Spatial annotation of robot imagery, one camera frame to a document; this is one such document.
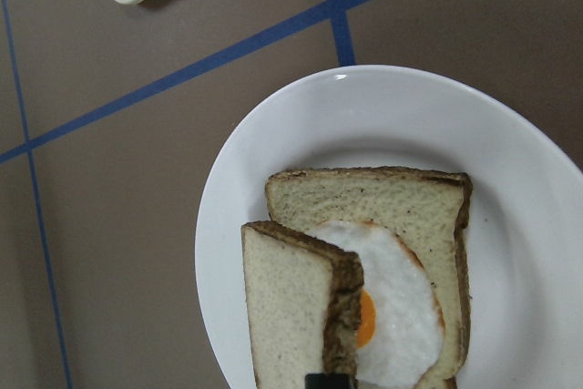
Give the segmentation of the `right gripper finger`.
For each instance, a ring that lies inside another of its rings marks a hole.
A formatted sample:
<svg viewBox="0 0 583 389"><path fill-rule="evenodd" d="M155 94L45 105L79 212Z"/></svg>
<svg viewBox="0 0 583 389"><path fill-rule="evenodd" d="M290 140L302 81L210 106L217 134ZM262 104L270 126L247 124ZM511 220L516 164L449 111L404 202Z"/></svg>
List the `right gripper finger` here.
<svg viewBox="0 0 583 389"><path fill-rule="evenodd" d="M354 379L348 374L306 374L305 389L354 389Z"/></svg>

